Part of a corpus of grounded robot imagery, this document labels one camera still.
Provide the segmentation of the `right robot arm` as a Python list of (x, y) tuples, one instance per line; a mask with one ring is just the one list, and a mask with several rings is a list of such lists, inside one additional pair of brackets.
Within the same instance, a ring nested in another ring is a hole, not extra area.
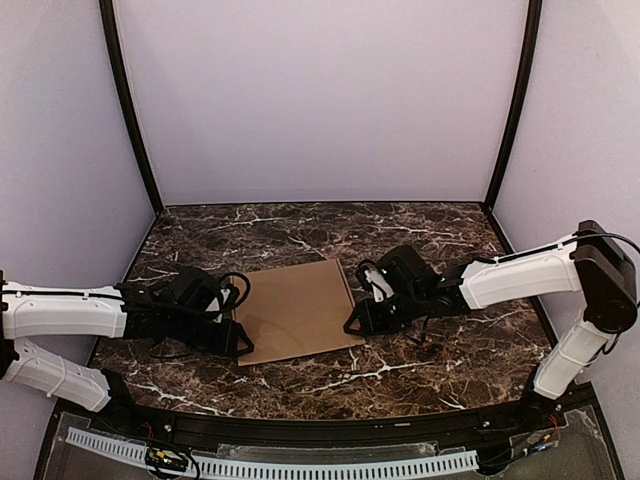
[(625, 246), (637, 245), (586, 220), (555, 242), (438, 272), (413, 247), (401, 245), (376, 262), (358, 265), (356, 277), (368, 296), (354, 306), (343, 330), (360, 337), (385, 335), (420, 318), (457, 317), (513, 300), (579, 293), (584, 306), (577, 319), (530, 381), (534, 396), (554, 401), (637, 321), (637, 273)]

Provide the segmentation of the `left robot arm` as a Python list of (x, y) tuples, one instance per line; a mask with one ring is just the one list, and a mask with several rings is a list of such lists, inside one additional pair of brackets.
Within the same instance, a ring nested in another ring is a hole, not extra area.
[(88, 289), (1, 282), (1, 378), (100, 412), (132, 399), (122, 377), (74, 363), (37, 346), (34, 336), (171, 339), (205, 354), (237, 359), (254, 350), (232, 313), (248, 298), (249, 279), (216, 278), (183, 268), (150, 287), (123, 282)]

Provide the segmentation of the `brown cardboard box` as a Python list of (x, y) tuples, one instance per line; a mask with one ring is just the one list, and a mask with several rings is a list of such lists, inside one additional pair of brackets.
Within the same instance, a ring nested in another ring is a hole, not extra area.
[(337, 259), (250, 272), (251, 291), (234, 311), (254, 351), (241, 367), (289, 360), (365, 343), (343, 325), (355, 302)]

